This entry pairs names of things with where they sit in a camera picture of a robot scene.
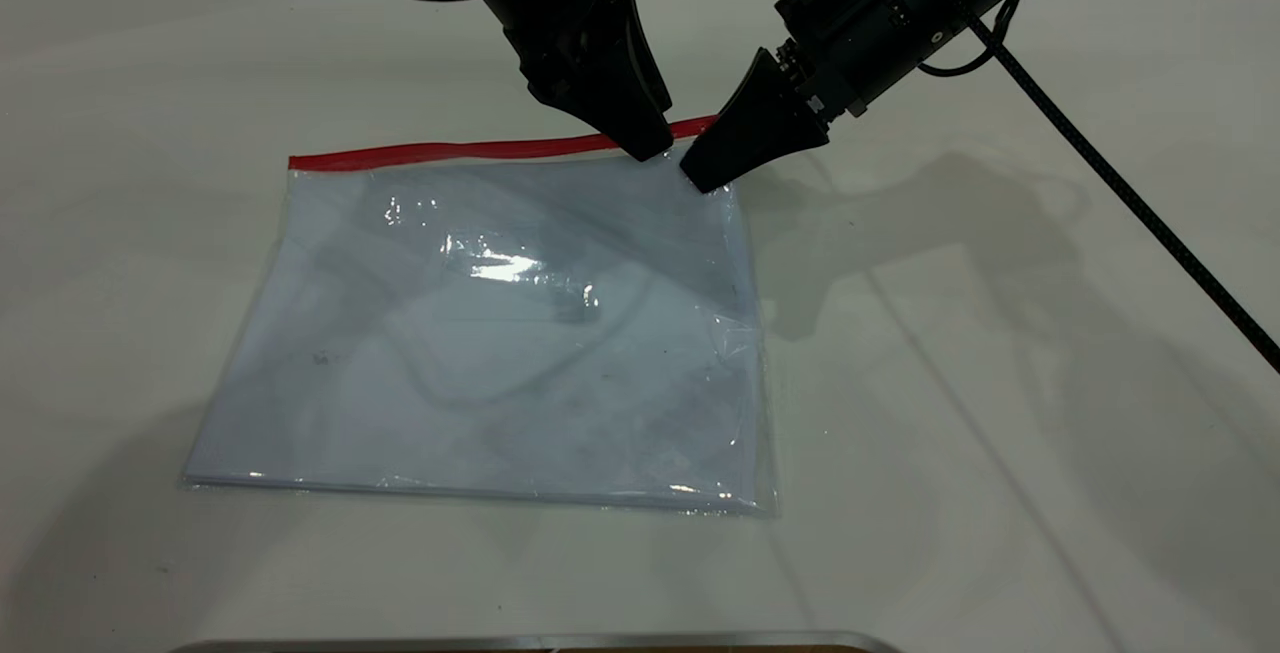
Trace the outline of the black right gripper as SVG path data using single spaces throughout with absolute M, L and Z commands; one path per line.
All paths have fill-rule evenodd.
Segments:
M 780 0 L 788 33 L 759 47 L 680 169 L 701 193 L 777 157 L 829 143 L 836 117 L 860 117 L 892 85 L 966 28 L 950 0 Z

